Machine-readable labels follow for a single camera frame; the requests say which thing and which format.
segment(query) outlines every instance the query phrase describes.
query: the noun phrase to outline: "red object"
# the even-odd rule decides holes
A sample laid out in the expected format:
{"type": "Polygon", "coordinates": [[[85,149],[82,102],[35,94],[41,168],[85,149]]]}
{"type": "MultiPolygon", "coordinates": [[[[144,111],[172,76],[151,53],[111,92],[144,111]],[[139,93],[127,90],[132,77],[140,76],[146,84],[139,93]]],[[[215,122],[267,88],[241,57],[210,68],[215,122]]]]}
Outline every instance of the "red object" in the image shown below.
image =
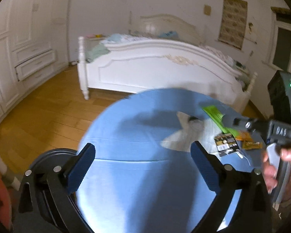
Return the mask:
{"type": "Polygon", "coordinates": [[[12,222],[11,199],[0,175],[0,222],[10,230],[12,222]]]}

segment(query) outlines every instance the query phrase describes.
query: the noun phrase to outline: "bed headboard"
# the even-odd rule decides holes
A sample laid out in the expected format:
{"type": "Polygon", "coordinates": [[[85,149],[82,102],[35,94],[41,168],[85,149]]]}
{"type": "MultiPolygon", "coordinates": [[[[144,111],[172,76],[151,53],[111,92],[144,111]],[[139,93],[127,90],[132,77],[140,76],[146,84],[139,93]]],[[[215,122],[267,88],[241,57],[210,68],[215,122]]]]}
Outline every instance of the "bed headboard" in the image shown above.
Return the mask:
{"type": "Polygon", "coordinates": [[[169,31],[176,31],[179,39],[184,42],[194,45],[204,43],[203,38],[199,35],[194,25],[187,23],[179,17],[169,14],[141,16],[130,30],[131,33],[138,31],[150,33],[156,36],[169,31]]]}

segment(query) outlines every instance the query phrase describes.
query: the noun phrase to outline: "barcode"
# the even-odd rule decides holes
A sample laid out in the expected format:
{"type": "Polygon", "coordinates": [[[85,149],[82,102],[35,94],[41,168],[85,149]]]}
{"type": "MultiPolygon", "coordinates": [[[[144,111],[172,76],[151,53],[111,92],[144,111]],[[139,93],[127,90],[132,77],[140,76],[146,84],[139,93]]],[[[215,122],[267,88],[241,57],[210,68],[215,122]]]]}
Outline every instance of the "barcode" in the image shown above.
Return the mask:
{"type": "Polygon", "coordinates": [[[218,151],[219,152],[230,148],[230,146],[227,143],[226,144],[217,145],[217,147],[218,147],[218,151]]]}

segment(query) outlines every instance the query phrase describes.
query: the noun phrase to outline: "window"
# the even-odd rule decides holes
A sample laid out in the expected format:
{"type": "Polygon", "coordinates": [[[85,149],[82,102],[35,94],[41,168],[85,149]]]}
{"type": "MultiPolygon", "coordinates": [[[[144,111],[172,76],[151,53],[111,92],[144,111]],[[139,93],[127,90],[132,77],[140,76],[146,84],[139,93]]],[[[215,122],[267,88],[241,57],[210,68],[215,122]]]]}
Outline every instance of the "window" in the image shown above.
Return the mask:
{"type": "Polygon", "coordinates": [[[269,64],[287,71],[291,58],[291,13],[275,12],[269,64]]]}
{"type": "Polygon", "coordinates": [[[241,49],[247,25],[248,3],[243,0],[224,0],[218,40],[241,49]]]}

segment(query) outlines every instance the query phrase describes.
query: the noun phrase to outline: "blue tablecloth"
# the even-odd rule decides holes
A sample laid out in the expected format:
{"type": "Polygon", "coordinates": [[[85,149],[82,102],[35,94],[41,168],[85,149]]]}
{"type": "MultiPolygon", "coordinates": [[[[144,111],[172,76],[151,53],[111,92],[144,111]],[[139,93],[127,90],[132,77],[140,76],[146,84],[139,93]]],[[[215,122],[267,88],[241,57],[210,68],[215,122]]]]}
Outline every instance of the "blue tablecloth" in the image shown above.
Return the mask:
{"type": "MultiPolygon", "coordinates": [[[[77,191],[78,206],[95,233],[191,232],[215,197],[188,152],[163,148],[164,138],[181,129],[178,111],[201,120],[202,107],[229,106],[184,89],[158,89],[122,99],[108,107],[80,143],[96,147],[96,158],[77,191]]],[[[260,166],[259,152],[221,158],[236,170],[260,166]]],[[[238,202],[236,191],[225,217],[228,225],[238,202]]]]}

